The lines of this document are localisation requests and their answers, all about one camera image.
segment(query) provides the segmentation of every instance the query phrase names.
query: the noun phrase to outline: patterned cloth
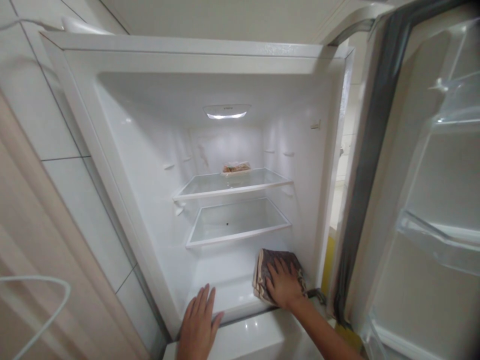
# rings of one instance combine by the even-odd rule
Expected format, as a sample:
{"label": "patterned cloth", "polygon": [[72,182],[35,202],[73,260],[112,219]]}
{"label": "patterned cloth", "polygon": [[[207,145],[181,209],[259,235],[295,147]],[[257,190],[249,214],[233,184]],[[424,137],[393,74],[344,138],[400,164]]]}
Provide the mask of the patterned cloth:
{"label": "patterned cloth", "polygon": [[289,251],[273,251],[267,249],[261,249],[260,253],[258,254],[258,260],[255,265],[255,270],[253,273],[253,294],[259,298],[260,300],[264,301],[265,303],[278,306],[273,298],[270,296],[269,291],[267,290],[267,278],[272,280],[272,275],[270,275],[269,268],[267,264],[272,264],[275,269],[275,262],[274,259],[283,259],[287,264],[288,268],[290,268],[290,263],[293,263],[295,267],[296,275],[298,278],[298,282],[301,285],[301,289],[303,292],[303,296],[307,296],[307,286],[305,284],[304,275],[302,272],[302,266],[300,265],[299,260],[295,256],[293,252]]}

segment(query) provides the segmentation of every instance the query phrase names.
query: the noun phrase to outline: white cable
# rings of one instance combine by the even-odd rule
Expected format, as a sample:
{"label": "white cable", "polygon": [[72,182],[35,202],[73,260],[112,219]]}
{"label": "white cable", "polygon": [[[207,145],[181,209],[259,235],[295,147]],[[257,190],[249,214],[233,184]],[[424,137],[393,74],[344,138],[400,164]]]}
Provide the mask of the white cable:
{"label": "white cable", "polygon": [[65,295],[63,300],[58,307],[58,309],[53,313],[53,315],[48,319],[48,321],[43,324],[41,329],[30,339],[29,342],[20,350],[20,352],[13,358],[13,360],[19,360],[31,347],[32,345],[39,339],[39,337],[43,334],[45,330],[54,322],[57,315],[62,311],[62,309],[67,304],[67,301],[70,297],[70,292],[72,290],[70,284],[62,279],[51,277],[51,276],[42,276],[42,275],[31,275],[31,276],[3,276],[0,277],[1,282],[13,282],[13,281],[25,281],[25,280],[39,280],[39,281],[47,281],[51,283],[60,284],[65,288]]}
{"label": "white cable", "polygon": [[36,24],[38,26],[41,26],[42,28],[44,28],[45,30],[47,31],[63,31],[62,28],[58,28],[58,27],[55,27],[55,26],[52,26],[52,25],[49,25],[47,24],[45,21],[41,21],[41,20],[35,20],[35,19],[28,19],[28,18],[18,18],[18,19],[15,19],[14,21],[12,22],[9,22],[8,24],[5,24],[5,25],[0,25],[0,31],[3,31],[3,30],[7,30],[9,28],[11,28],[12,26],[18,24],[18,23],[32,23],[32,24]]}

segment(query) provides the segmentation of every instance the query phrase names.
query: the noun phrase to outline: refrigerator light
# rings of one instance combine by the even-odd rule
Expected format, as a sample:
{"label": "refrigerator light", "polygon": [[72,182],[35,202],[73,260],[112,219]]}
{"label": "refrigerator light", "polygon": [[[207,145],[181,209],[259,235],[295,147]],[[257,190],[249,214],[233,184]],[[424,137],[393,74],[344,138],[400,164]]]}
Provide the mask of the refrigerator light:
{"label": "refrigerator light", "polygon": [[207,116],[208,116],[210,119],[221,120],[221,119],[238,119],[238,118],[243,118],[246,114],[247,114],[247,112],[245,111],[245,112],[242,112],[241,114],[233,114],[233,115],[212,115],[212,114],[207,113]]}
{"label": "refrigerator light", "polygon": [[214,105],[205,106],[203,111],[209,119],[223,120],[223,119],[239,119],[243,118],[251,105]]}

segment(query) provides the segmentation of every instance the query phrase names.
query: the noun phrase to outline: door shelf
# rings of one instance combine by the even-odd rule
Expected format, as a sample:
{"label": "door shelf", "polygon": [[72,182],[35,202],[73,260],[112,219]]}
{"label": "door shelf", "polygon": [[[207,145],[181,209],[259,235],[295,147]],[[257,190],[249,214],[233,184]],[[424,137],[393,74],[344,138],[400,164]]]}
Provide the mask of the door shelf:
{"label": "door shelf", "polygon": [[480,276],[480,231],[430,224],[408,210],[397,229],[441,265]]}
{"label": "door shelf", "polygon": [[202,207],[185,247],[190,249],[231,242],[291,226],[266,197]]}
{"label": "door shelf", "polygon": [[221,195],[248,193],[294,182],[267,168],[253,169],[238,176],[222,176],[220,173],[194,176],[173,197],[173,201],[208,198]]}

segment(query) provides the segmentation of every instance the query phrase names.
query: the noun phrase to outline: refrigerator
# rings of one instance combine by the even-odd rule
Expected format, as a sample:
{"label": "refrigerator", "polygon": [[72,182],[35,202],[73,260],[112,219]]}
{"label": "refrigerator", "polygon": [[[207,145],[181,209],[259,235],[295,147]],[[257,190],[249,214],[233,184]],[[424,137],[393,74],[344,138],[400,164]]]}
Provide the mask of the refrigerator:
{"label": "refrigerator", "polygon": [[[321,359],[253,294],[259,250],[321,287],[353,48],[369,30],[325,316],[370,359],[459,359],[480,299],[479,21],[414,1],[325,44],[43,32],[166,328],[216,287],[210,359]],[[251,170],[222,174],[229,162]],[[164,359],[173,359],[176,343]]]}

